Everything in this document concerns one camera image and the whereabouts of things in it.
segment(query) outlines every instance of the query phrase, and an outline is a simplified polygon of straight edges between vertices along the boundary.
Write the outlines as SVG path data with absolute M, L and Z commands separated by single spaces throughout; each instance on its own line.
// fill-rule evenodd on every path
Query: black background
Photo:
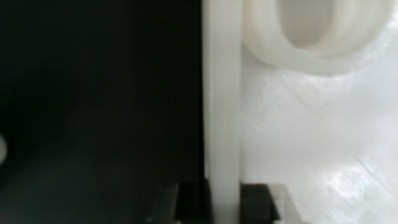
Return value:
M 0 223 L 143 223 L 200 120 L 200 1 L 0 1 Z

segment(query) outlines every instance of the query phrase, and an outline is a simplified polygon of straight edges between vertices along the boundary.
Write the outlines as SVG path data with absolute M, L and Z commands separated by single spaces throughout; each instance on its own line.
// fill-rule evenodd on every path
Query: white ring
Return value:
M 277 0 L 245 0 L 245 46 L 257 59 L 316 75 L 353 71 L 380 55 L 389 42 L 396 0 L 333 0 L 332 21 L 319 41 L 305 48 L 289 43 Z

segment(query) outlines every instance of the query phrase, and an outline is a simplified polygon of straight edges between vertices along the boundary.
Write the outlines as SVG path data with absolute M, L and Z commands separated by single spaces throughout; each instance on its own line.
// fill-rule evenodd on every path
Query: white plastic part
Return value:
M 245 46 L 273 66 L 316 75 L 351 72 L 380 56 L 389 43 L 396 0 L 333 0 L 328 29 L 298 48 L 282 31 L 278 0 L 245 0 Z
M 7 157 L 7 144 L 3 136 L 0 135 L 0 164 L 3 163 L 5 157 Z
M 216 224 L 238 224 L 241 0 L 204 1 L 206 172 Z

